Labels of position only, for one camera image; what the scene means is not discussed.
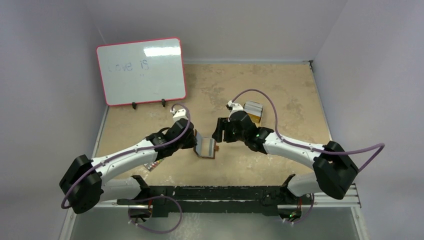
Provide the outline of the brown leather card holder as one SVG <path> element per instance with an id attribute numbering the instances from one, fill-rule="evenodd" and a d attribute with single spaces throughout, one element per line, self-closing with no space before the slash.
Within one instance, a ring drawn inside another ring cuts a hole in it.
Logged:
<path id="1" fill-rule="evenodd" d="M 204 137 L 199 133 L 199 137 L 197 138 L 197 146 L 193 148 L 193 150 L 199 158 L 215 159 L 216 152 L 219 151 L 219 146 L 213 138 Z"/>

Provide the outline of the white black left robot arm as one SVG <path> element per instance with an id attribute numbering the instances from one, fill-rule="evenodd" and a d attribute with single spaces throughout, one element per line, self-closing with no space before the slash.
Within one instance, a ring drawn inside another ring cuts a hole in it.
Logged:
<path id="1" fill-rule="evenodd" d="M 76 157 L 59 182 L 64 193 L 62 209 L 73 209 L 82 214 L 97 203 L 112 199 L 115 192 L 110 185 L 116 176 L 135 167 L 157 162 L 180 149 L 196 145 L 194 124 L 181 118 L 166 133 L 154 132 L 134 146 L 117 153 L 89 159 L 85 154 Z"/>

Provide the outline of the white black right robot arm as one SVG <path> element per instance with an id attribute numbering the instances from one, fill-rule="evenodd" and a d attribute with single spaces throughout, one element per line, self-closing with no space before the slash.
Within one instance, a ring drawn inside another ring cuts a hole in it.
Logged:
<path id="1" fill-rule="evenodd" d="M 322 145 L 283 138 L 271 128 L 256 126 L 243 110 L 218 118 L 212 138 L 218 143 L 240 141 L 254 152 L 284 157 L 312 169 L 308 174 L 294 175 L 284 182 L 280 196 L 288 204 L 311 193 L 325 193 L 341 200 L 359 173 L 337 142 Z"/>

